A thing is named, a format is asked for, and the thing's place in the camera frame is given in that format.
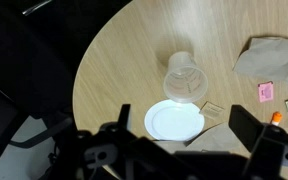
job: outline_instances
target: white plate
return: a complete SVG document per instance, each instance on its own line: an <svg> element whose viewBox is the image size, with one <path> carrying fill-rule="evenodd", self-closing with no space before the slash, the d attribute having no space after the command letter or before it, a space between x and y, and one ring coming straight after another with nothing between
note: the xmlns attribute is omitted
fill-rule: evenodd
<svg viewBox="0 0 288 180"><path fill-rule="evenodd" d="M204 127L204 116L199 112L192 103L161 101L147 111L145 128L157 140L188 141Z"/></svg>

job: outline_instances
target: wooden table surface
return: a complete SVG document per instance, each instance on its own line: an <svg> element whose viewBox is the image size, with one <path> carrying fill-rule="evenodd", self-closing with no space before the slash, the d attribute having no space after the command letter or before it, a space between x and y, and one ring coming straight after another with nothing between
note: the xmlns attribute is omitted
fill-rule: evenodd
<svg viewBox="0 0 288 180"><path fill-rule="evenodd" d="M231 105L240 104L263 122L280 111L280 126L288 132L288 83L274 82L274 100L260 103L257 85L269 80L232 71L250 38L266 36L288 38L287 0L134 0L103 27L83 57L73 96L77 127L96 133L130 103L131 131L151 138L144 117L167 99L168 58L188 51L209 80L195 104L201 108L209 101L225 109L221 118L205 118L204 129L228 121Z"/></svg>

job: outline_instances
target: floor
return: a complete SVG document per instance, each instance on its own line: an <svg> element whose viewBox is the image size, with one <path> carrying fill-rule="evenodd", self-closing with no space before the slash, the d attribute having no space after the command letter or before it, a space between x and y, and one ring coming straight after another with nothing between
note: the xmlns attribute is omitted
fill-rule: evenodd
<svg viewBox="0 0 288 180"><path fill-rule="evenodd" d="M42 120L29 117L12 140L24 141L45 129ZM47 156L53 148L52 138L30 149L8 145L0 158L0 180L37 180L50 166Z"/></svg>

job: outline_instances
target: plastic cup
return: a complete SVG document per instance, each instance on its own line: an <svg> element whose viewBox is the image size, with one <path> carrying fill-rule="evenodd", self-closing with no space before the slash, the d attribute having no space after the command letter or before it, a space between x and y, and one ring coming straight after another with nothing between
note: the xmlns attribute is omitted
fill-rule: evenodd
<svg viewBox="0 0 288 180"><path fill-rule="evenodd" d="M163 88L165 95L171 100L192 103L206 93L208 80L190 53L177 52L169 59Z"/></svg>

